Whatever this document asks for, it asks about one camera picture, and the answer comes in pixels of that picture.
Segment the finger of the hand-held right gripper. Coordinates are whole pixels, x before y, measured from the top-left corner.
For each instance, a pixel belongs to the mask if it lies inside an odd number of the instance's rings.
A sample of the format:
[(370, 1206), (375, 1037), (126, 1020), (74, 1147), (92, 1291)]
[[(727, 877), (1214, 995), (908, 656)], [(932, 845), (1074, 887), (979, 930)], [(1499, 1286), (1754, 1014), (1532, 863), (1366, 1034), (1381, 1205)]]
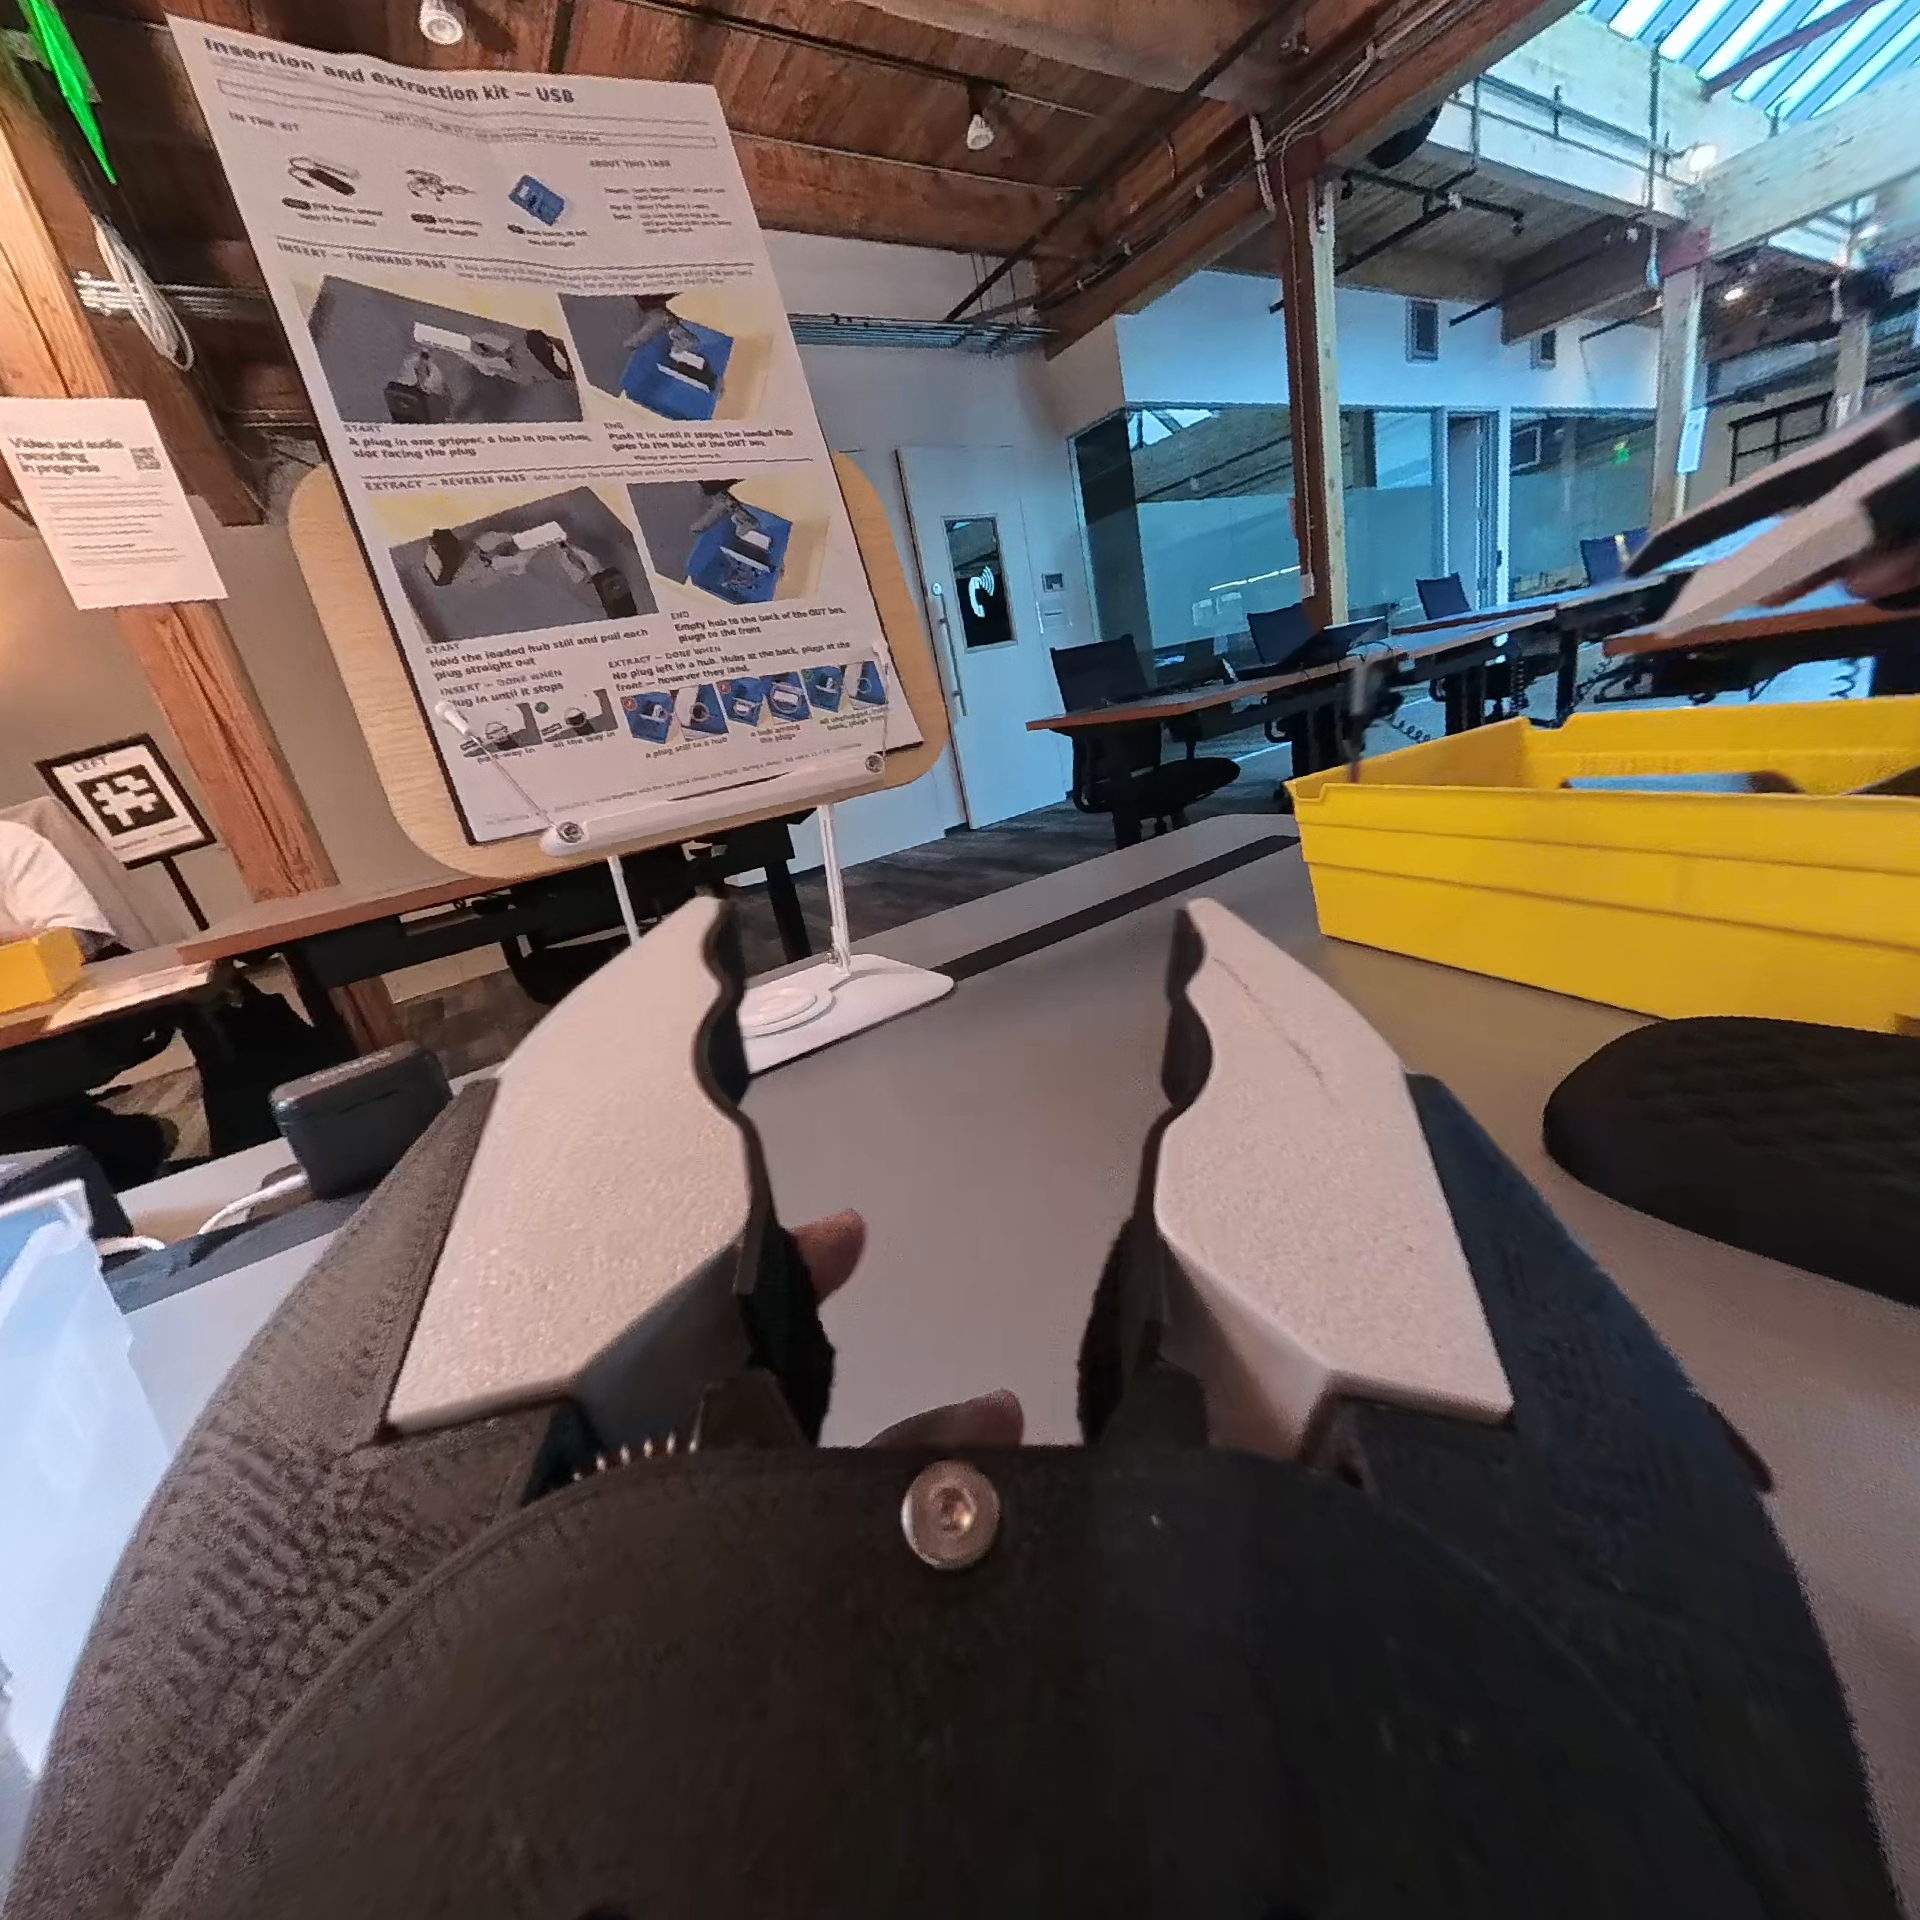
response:
[(1786, 461), (1714, 493), (1658, 533), (1648, 533), (1635, 557), (1624, 563), (1624, 577), (1644, 579), (1754, 521), (1780, 520), (1807, 508), (1878, 459), (1904, 451), (1915, 440), (1919, 396), (1913, 395), (1861, 415)]
[(1742, 609), (1785, 607), (1861, 568), (1913, 554), (1915, 528), (1915, 484), (1846, 484), (1698, 569), (1654, 630), (1688, 633)]

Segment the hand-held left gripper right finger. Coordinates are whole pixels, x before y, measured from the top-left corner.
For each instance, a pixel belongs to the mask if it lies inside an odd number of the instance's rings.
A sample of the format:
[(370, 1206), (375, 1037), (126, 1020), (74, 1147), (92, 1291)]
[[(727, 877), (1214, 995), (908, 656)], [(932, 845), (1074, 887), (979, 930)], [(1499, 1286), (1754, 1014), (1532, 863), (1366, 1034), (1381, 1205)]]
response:
[(1516, 1388), (1400, 1055), (1218, 901), (1179, 908), (1164, 997), (1085, 1440), (1310, 1462), (1354, 1403), (1505, 1428)]

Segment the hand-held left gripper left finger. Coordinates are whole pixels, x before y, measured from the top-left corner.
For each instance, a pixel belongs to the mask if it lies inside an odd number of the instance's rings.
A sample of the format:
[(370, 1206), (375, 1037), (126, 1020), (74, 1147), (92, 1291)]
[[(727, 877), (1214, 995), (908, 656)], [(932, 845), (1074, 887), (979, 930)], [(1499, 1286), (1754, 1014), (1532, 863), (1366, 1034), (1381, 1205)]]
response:
[(493, 1083), (388, 1424), (569, 1402), (612, 1449), (689, 1439), (768, 1373), (807, 1444), (832, 1344), (741, 1101), (741, 941), (697, 899), (567, 997)]

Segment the yellow plastic bin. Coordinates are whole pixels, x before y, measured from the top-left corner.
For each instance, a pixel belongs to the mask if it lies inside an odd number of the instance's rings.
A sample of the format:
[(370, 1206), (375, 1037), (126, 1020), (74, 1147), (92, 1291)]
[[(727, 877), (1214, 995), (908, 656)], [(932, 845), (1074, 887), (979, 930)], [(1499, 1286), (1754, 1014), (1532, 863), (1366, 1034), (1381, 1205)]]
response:
[(1536, 787), (1555, 754), (1919, 748), (1915, 696), (1617, 708), (1288, 784), (1318, 928), (1655, 1018), (1915, 1037), (1919, 800)]

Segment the clear plastic bin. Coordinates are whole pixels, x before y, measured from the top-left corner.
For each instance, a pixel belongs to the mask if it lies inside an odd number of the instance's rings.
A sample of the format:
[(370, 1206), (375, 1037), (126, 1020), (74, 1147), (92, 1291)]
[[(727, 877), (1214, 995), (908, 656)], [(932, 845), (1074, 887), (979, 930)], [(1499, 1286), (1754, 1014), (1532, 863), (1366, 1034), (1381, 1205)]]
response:
[(28, 1777), (172, 1449), (79, 1180), (2, 1212), (4, 1734)]

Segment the person's left hand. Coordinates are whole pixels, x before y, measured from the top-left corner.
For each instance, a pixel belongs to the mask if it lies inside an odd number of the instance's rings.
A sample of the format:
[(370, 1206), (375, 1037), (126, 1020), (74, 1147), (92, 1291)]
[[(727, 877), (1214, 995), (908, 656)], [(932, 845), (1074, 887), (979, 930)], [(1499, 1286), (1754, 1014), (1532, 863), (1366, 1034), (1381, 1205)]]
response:
[[(861, 1214), (840, 1212), (797, 1226), (797, 1253), (811, 1277), (815, 1298), (824, 1308), (835, 1292), (852, 1281), (867, 1250), (867, 1223)], [(1025, 1414), (1007, 1388), (915, 1412), (867, 1440), (873, 1449), (970, 1449), (1021, 1448)]]

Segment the wooden top desk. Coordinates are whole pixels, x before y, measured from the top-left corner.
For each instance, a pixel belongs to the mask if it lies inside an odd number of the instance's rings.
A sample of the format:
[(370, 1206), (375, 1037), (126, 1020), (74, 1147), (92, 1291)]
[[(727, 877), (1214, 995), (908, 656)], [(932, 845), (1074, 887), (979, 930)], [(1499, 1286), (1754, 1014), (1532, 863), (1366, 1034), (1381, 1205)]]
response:
[(1741, 612), (1683, 630), (1643, 629), (1605, 643), (1607, 660), (1652, 674), (1665, 695), (1717, 695), (1768, 683), (1788, 669), (1867, 660), (1869, 696), (1919, 695), (1919, 600), (1793, 604)]
[(1203, 756), (1164, 756), (1164, 741), (1198, 731), (1216, 711), (1239, 729), (1298, 726), (1305, 748), (1295, 762), (1305, 777), (1355, 766), (1366, 734), (1389, 720), (1389, 708), (1435, 683), (1445, 692), (1445, 734), (1485, 726), (1496, 669), (1506, 672), (1517, 696), (1550, 670), (1553, 716), (1566, 718), (1582, 649), (1578, 637), (1562, 630), (1556, 612), (1536, 607), (1448, 623), (1374, 651), (1243, 682), (1110, 695), (1096, 691), (1093, 669), (1079, 669), (1069, 674), (1077, 704), (1031, 718), (1028, 731), (1069, 743), (1069, 802), (1105, 817), (1123, 852), (1146, 833), (1186, 826), (1195, 803), (1227, 789)]
[(176, 1038), (198, 1063), (208, 1119), (208, 1157), (277, 1141), (270, 1096), (318, 1068), (389, 1045), (370, 1014), (346, 1011), (351, 995), (439, 960), (501, 948), (521, 991), (549, 1007), (613, 953), (624, 928), (602, 863), (530, 880), (440, 880), (356, 896), (341, 887), (275, 901), (150, 948), (115, 972), (111, 988), (180, 968), (206, 968), (198, 986), (156, 986), (129, 1007), (57, 1022), (57, 1006), (4, 1020), (4, 1150), (81, 1146), (111, 1188), (129, 1189), (165, 1167), (141, 1155), (131, 1173), (104, 1155), (90, 1123), (76, 1134), (76, 1103), (121, 1072), (162, 1053)]

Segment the dark grey rounded case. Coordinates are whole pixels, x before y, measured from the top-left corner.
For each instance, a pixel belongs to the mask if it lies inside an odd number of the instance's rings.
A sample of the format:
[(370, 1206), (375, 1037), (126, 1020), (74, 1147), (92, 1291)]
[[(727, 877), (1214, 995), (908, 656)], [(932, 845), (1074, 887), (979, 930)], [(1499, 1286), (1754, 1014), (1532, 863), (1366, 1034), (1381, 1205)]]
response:
[(318, 1202), (372, 1192), (452, 1103), (435, 1053), (402, 1042), (285, 1083), (279, 1134)]

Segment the white board stand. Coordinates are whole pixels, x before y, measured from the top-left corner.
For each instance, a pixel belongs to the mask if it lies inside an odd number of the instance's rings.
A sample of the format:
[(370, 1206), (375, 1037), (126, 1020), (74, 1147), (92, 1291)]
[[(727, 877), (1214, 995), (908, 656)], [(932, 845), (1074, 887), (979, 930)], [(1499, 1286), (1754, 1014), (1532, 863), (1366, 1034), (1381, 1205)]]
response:
[(751, 986), (731, 904), (698, 896), (566, 997), (528, 1051), (574, 1078), (618, 1067), (687, 1073), (715, 1042), (726, 1068), (763, 1075), (947, 998), (955, 988), (947, 972), (852, 953), (830, 803), (820, 809), (820, 835), (828, 960)]

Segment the black round pad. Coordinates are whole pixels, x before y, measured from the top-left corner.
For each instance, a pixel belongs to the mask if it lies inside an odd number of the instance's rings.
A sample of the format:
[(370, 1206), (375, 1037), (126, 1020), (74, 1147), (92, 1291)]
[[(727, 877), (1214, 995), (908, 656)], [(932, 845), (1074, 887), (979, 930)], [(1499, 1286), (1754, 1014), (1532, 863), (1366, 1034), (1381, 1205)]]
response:
[(1633, 1214), (1919, 1305), (1915, 1037), (1655, 1020), (1572, 1068), (1541, 1139)]

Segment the black office chair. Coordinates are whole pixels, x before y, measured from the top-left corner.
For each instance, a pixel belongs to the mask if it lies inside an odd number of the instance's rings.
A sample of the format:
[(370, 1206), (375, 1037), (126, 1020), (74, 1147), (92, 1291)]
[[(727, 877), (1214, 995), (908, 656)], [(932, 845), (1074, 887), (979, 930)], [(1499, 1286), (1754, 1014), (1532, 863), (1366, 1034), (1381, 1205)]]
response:
[[(1066, 715), (1123, 708), (1147, 696), (1146, 670), (1132, 637), (1101, 639), (1052, 653), (1054, 680)], [(1190, 813), (1233, 787), (1239, 766), (1229, 756), (1164, 757), (1164, 724), (1066, 729), (1069, 803), (1082, 814), (1105, 814), (1116, 847), (1131, 847), (1144, 829), (1157, 835), (1190, 826)]]
[(1351, 658), (1357, 649), (1390, 635), (1390, 603), (1368, 607), (1363, 617), (1318, 629), (1303, 604), (1248, 614), (1248, 633), (1261, 672), (1305, 674)]

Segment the white door with phone sign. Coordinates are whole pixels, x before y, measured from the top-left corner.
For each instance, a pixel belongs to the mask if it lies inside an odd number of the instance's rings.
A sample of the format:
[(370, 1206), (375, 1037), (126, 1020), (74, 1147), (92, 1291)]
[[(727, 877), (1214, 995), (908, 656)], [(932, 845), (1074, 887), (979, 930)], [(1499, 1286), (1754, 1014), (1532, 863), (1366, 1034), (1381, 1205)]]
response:
[(948, 701), (950, 754), (970, 829), (1069, 800), (1069, 743), (1033, 724), (1059, 709), (1018, 463), (1009, 448), (903, 445), (927, 629)]

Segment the black and white marker sign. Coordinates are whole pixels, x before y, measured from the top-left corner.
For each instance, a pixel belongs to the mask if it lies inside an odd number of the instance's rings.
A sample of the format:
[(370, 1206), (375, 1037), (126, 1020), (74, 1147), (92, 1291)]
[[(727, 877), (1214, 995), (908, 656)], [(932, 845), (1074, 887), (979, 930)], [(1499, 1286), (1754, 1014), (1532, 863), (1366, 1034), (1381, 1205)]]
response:
[(180, 859), (220, 847), (220, 836), (152, 734), (40, 757), (36, 772), (121, 869), (160, 867), (192, 928), (208, 930)]

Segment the small yellow bin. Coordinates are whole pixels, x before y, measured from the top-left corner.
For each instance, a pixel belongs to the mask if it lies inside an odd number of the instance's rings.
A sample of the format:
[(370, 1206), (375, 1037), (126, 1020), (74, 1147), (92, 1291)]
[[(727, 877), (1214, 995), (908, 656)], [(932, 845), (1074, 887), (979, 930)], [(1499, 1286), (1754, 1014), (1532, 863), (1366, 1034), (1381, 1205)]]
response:
[(12, 1018), (71, 995), (81, 982), (86, 956), (72, 928), (51, 926), (2, 944), (0, 964), (0, 1007)]

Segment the printed instruction sheet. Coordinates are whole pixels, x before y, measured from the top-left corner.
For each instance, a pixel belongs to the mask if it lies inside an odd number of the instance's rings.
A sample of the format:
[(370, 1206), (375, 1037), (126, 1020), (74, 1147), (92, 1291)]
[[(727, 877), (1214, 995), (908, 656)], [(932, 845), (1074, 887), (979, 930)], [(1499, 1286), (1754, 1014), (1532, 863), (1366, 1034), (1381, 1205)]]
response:
[(720, 96), (169, 30), (463, 843), (875, 790), (921, 731)]

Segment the white paper notice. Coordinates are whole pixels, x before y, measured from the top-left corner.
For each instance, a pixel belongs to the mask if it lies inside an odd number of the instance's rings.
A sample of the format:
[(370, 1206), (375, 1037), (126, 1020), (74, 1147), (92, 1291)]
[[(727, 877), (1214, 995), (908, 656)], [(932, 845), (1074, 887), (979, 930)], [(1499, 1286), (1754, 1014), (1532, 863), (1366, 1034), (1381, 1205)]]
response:
[(79, 612), (229, 595), (144, 402), (4, 396), (2, 455)]

